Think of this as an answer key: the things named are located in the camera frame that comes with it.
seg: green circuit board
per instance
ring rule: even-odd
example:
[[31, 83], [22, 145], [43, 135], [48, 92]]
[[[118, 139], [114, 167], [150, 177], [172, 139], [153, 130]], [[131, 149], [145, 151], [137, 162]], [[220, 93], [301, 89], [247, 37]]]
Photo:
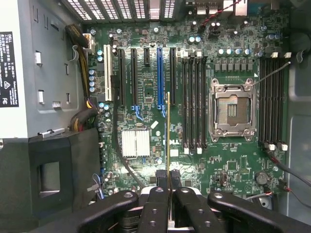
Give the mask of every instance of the green circuit board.
[[[256, 82], [260, 79], [260, 60], [256, 56], [259, 52], [281, 52], [287, 51], [287, 40], [282, 37], [283, 30], [288, 27], [289, 15], [286, 11], [280, 11], [276, 15], [263, 17], [255, 15], [248, 17], [248, 24], [241, 26], [241, 21], [233, 21], [223, 18], [211, 22], [219, 22], [219, 35], [217, 38], [209, 38], [206, 32], [197, 34], [197, 26], [191, 27], [193, 20], [186, 19], [183, 22], [174, 23], [141, 23], [141, 24], [110, 24], [110, 25], [89, 25], [88, 29], [95, 29], [96, 51], [103, 50], [104, 45], [117, 45], [117, 48], [125, 53], [125, 97], [124, 106], [118, 109], [118, 136], [122, 144], [121, 133], [123, 131], [144, 130], [150, 135], [150, 155], [142, 157], [125, 158], [131, 169], [146, 185], [156, 185], [156, 170], [167, 169], [166, 130], [167, 112], [163, 117], [161, 110], [157, 108], [158, 83], [157, 83], [157, 48], [163, 48], [163, 68], [165, 80], [165, 109], [167, 110], [167, 93], [171, 85], [170, 48], [176, 49], [175, 58], [175, 105], [171, 105], [170, 125], [170, 170], [180, 171], [182, 184], [198, 188], [203, 195], [211, 190], [225, 190], [235, 194], [259, 194], [263, 187], [258, 185], [254, 176], [259, 171], [264, 171], [269, 176], [268, 186], [272, 191], [277, 191], [278, 179], [283, 177], [283, 172], [274, 168], [274, 164], [264, 155], [258, 146], [258, 131], [255, 132], [249, 141], [244, 137], [220, 137], [217, 142], [213, 141], [209, 133], [210, 111], [210, 90], [211, 82], [217, 79], [220, 84], [244, 84], [248, 79]], [[233, 36], [230, 31], [236, 29], [239, 34]], [[268, 40], [269, 34], [281, 35], [281, 40]], [[200, 36], [199, 43], [189, 43], [191, 36]], [[140, 117], [138, 119], [135, 111], [132, 110], [132, 76], [131, 76], [131, 49], [137, 49], [137, 70], [138, 70], [138, 106]], [[144, 48], [149, 48], [150, 65], [144, 64]], [[219, 56], [219, 49], [241, 49], [240, 55]], [[250, 50], [248, 56], [242, 53]], [[197, 151], [185, 153], [183, 141], [183, 55], [184, 52], [194, 53], [201, 51], [206, 58], [206, 78], [202, 79], [201, 85], [206, 88], [205, 111], [201, 112], [206, 116], [206, 124], [203, 130], [206, 132], [206, 147], [202, 154]], [[105, 93], [104, 70], [101, 62], [97, 60], [98, 55], [89, 55], [89, 69], [96, 71], [95, 92], [93, 97], [98, 102], [103, 101]], [[118, 56], [112, 58], [113, 75], [120, 75]], [[239, 70], [235, 70], [235, 64], [239, 64]], [[286, 135], [286, 112], [288, 74], [284, 72], [284, 101], [282, 119], [282, 139]], [[260, 96], [259, 88], [256, 88], [256, 100]], [[97, 124], [100, 133], [102, 155], [102, 175], [105, 177], [104, 190], [110, 195], [118, 190], [130, 189], [139, 192], [140, 187], [122, 166], [120, 159], [115, 154], [112, 144], [112, 109], [113, 103], [103, 101], [109, 106], [109, 110], [101, 109]], [[259, 101], [254, 106], [256, 116], [256, 128], [259, 128]], [[277, 151], [276, 157], [285, 160], [285, 152]], [[228, 177], [226, 185], [220, 182], [220, 175], [225, 172]]]

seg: white heatsink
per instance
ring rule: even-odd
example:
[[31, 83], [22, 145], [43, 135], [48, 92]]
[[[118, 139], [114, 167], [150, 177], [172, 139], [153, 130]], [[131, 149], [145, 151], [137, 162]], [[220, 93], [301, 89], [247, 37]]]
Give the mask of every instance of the white heatsink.
[[123, 131], [121, 135], [123, 157], [150, 156], [150, 136], [148, 130]]

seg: blue pcie slot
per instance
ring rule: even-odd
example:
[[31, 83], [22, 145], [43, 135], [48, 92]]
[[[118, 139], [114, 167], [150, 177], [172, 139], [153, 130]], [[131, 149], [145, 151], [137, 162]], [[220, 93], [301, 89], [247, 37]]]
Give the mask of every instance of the blue pcie slot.
[[164, 105], [164, 70], [163, 70], [163, 51], [162, 48], [157, 48], [157, 108], [162, 110], [162, 115], [165, 117]]

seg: white connector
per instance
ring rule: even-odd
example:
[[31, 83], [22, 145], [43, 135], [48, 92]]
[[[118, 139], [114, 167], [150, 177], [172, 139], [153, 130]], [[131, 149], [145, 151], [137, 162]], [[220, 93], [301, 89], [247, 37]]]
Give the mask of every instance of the white connector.
[[112, 101], [111, 94], [111, 46], [104, 45], [104, 82], [105, 82], [105, 100]]

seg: warning label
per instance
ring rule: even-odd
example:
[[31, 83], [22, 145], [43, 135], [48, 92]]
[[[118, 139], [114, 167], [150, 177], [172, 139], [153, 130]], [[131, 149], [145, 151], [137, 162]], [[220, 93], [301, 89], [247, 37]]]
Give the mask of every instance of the warning label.
[[12, 32], [0, 32], [0, 108], [18, 107]]

